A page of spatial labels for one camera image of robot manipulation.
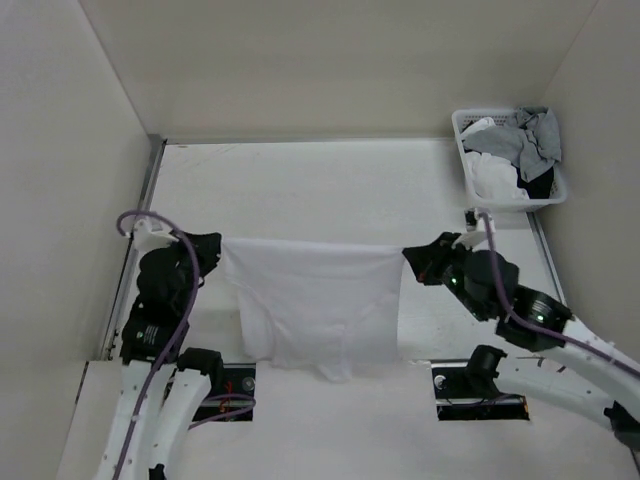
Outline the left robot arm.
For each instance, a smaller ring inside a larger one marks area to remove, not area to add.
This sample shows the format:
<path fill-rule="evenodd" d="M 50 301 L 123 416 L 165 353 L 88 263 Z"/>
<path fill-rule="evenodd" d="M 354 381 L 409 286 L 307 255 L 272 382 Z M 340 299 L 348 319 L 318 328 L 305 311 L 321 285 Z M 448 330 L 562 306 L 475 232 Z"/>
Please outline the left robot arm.
<path fill-rule="evenodd" d="M 185 348 L 188 316 L 221 256 L 218 233 L 161 234 L 139 261 L 121 333 L 122 384 L 98 479 L 169 479 L 201 403 L 224 387 L 215 350 Z"/>

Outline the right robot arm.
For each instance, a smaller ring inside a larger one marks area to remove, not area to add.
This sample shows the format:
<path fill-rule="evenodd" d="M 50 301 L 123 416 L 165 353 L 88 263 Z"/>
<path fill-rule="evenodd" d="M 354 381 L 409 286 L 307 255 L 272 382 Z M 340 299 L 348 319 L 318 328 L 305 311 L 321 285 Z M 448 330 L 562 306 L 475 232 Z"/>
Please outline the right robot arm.
<path fill-rule="evenodd" d="M 403 251 L 418 283 L 446 288 L 510 351 L 477 345 L 446 377 L 442 398 L 467 389 L 481 407 L 533 397 L 585 417 L 639 447 L 639 366 L 591 332 L 565 305 L 519 282 L 519 268 L 471 234 L 444 232 Z"/>

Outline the white tank top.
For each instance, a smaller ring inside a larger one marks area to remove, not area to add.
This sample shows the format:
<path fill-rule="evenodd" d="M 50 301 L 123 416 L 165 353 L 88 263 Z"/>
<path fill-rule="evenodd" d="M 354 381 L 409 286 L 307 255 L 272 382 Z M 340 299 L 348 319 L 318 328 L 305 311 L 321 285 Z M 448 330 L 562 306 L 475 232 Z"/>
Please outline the white tank top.
<path fill-rule="evenodd" d="M 312 367 L 332 382 L 397 360 L 404 263 L 395 246 L 222 242 L 245 353 L 279 368 Z"/>

